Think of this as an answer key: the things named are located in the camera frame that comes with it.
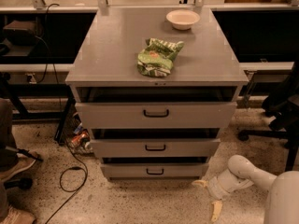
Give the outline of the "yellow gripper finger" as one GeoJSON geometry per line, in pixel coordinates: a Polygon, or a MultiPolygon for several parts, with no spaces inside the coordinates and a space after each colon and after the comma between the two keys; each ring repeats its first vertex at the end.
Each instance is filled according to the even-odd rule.
{"type": "Polygon", "coordinates": [[[212,203],[213,206],[213,211],[212,211],[212,216],[211,216],[211,222],[215,223],[221,214],[221,210],[222,210],[222,201],[214,201],[212,203]]]}
{"type": "Polygon", "coordinates": [[[194,186],[200,186],[202,188],[207,188],[208,181],[205,181],[205,180],[202,180],[202,179],[200,179],[200,180],[194,180],[192,182],[192,184],[194,186]]]}

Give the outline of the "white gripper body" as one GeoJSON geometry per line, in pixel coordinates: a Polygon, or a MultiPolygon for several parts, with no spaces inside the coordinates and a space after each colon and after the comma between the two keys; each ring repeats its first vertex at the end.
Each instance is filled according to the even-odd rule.
{"type": "Polygon", "coordinates": [[[209,194],[216,200],[224,200],[234,191],[246,189],[252,185],[253,183],[250,180],[240,178],[234,175],[229,169],[226,169],[207,182],[207,189],[209,194]]]}

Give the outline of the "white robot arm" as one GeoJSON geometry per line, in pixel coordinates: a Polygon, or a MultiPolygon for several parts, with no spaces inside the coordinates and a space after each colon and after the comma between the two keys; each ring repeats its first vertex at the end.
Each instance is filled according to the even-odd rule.
{"type": "Polygon", "coordinates": [[[267,192],[263,224],[299,224],[299,172],[287,171],[273,175],[241,155],[232,156],[227,168],[210,180],[195,180],[213,198],[211,222],[221,214],[223,201],[234,191],[255,185],[267,192]]]}

